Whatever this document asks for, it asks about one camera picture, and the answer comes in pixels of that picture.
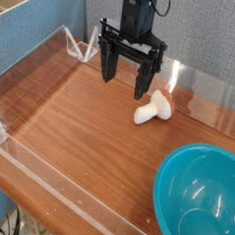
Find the black blue robot arm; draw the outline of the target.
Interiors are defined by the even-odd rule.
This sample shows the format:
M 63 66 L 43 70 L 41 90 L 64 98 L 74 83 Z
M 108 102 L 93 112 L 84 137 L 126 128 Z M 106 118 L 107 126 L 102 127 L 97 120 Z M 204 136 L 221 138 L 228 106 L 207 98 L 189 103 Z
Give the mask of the black blue robot arm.
M 153 77 L 161 71 L 162 56 L 167 44 L 152 33 L 154 14 L 165 17 L 171 7 L 160 14 L 157 0 L 124 0 L 120 24 L 103 17 L 100 20 L 101 73 L 106 83 L 115 77 L 118 58 L 123 56 L 140 65 L 135 85 L 135 99 L 148 91 Z

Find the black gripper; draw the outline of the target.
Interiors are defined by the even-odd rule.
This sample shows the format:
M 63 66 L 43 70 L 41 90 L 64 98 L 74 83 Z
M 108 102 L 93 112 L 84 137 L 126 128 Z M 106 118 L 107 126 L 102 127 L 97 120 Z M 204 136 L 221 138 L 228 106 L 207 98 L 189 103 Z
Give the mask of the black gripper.
M 135 99 L 140 100 L 151 85 L 156 65 L 161 64 L 167 44 L 151 30 L 136 38 L 121 32 L 119 25 L 113 20 L 102 18 L 100 23 L 101 34 L 98 39 L 101 47 L 101 73 L 106 83 L 115 77 L 119 55 L 136 63 L 146 59 L 142 62 L 136 78 Z

